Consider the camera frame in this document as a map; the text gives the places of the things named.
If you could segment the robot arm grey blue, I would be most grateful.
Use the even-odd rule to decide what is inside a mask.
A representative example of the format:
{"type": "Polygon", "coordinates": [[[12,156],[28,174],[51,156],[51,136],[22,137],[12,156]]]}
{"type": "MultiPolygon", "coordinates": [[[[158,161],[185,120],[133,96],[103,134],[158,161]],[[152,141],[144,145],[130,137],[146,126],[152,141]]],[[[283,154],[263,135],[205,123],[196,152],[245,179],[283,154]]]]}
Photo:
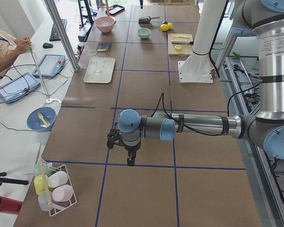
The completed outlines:
{"type": "Polygon", "coordinates": [[[210,116],[156,111],[141,116],[123,110],[107,137],[107,146],[123,146],[127,164],[135,164],[141,139],[173,140],[177,132],[231,135],[284,160],[284,0],[238,0],[233,31],[259,41],[260,111],[256,115],[210,116]]]}

